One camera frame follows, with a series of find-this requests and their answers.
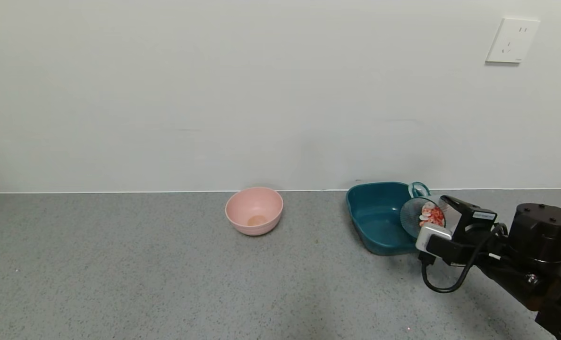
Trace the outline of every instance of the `gray countertop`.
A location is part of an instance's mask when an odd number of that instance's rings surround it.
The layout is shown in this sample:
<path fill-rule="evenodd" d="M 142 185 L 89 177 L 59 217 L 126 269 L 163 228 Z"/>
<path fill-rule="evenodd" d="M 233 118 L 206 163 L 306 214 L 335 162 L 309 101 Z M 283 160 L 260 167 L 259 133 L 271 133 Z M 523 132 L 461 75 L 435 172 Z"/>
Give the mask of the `gray countertop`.
<path fill-rule="evenodd" d="M 449 192 L 510 223 L 561 191 Z M 551 339 L 478 269 L 452 294 L 416 255 L 362 246 L 345 192 L 283 192 L 247 237 L 231 193 L 0 195 L 0 340 Z M 448 286 L 460 269 L 436 263 Z"/>

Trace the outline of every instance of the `wall socket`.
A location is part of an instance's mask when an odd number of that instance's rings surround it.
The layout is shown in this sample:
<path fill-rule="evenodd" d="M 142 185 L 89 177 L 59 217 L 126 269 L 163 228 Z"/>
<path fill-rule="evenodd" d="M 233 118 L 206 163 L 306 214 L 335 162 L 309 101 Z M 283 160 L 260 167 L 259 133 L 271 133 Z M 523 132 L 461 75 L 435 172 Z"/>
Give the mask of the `wall socket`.
<path fill-rule="evenodd" d="M 540 23 L 538 20 L 503 19 L 486 61 L 522 62 Z"/>

